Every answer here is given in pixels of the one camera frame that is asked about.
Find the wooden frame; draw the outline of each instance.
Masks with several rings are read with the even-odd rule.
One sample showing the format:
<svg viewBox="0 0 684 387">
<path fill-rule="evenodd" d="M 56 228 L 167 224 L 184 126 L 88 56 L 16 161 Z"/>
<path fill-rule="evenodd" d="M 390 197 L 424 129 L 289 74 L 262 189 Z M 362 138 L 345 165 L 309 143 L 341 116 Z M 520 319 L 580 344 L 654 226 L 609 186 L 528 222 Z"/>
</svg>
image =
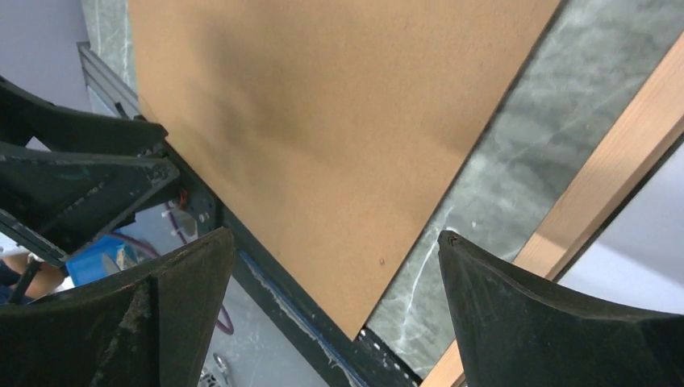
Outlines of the wooden frame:
<svg viewBox="0 0 684 387">
<path fill-rule="evenodd" d="M 684 131 L 684 34 L 620 115 L 514 263 L 555 279 Z M 421 387 L 465 380 L 456 342 Z"/>
</svg>

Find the cardboard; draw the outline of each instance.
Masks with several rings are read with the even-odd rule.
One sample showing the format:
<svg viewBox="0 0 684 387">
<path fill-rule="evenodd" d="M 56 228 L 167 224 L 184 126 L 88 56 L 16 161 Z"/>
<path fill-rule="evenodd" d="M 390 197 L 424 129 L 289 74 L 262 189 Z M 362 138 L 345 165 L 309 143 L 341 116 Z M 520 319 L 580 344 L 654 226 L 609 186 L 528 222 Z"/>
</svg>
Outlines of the cardboard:
<svg viewBox="0 0 684 387">
<path fill-rule="evenodd" d="M 131 0 L 141 109 L 349 336 L 556 0 Z"/>
</svg>

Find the blue plastic box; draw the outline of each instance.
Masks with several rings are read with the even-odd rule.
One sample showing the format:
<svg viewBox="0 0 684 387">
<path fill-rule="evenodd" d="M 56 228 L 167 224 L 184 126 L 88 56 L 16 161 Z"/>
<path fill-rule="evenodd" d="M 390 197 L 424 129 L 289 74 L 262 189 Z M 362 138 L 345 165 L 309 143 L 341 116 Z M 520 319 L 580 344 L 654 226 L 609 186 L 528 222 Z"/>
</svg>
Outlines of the blue plastic box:
<svg viewBox="0 0 684 387">
<path fill-rule="evenodd" d="M 129 256 L 132 256 L 130 248 L 123 241 L 105 235 L 84 252 L 68 260 L 66 268 L 69 270 L 73 285 L 89 284 L 111 274 L 111 268 L 107 270 L 103 263 L 103 259 L 107 259 L 104 255 L 106 254 L 111 259 L 115 259 L 121 249 L 127 249 Z"/>
</svg>

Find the white wall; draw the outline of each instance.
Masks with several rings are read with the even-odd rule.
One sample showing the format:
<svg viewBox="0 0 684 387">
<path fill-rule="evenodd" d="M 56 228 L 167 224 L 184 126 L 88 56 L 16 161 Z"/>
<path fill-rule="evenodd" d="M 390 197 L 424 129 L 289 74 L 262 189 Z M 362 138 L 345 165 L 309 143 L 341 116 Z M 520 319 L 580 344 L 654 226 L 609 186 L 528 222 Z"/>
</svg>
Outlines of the white wall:
<svg viewBox="0 0 684 387">
<path fill-rule="evenodd" d="M 41 98 L 90 111 L 76 48 L 87 40 L 80 0 L 0 0 L 0 75 Z"/>
<path fill-rule="evenodd" d="M 684 314 L 684 147 L 559 283 L 625 305 Z"/>
</svg>

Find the marble slab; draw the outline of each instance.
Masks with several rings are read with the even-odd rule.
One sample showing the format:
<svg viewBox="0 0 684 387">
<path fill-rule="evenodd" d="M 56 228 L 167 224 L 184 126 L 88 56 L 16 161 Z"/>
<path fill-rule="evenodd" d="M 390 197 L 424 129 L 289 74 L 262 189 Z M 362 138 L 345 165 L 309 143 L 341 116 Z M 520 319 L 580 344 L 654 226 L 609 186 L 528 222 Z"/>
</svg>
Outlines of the marble slab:
<svg viewBox="0 0 684 387">
<path fill-rule="evenodd" d="M 81 0 L 90 50 L 133 91 L 137 91 L 128 0 Z"/>
<path fill-rule="evenodd" d="M 133 90 L 126 0 L 82 0 L 91 48 Z M 420 376 L 454 334 L 435 245 L 513 260 L 684 30 L 683 0 L 569 0 L 368 321 Z"/>
</svg>

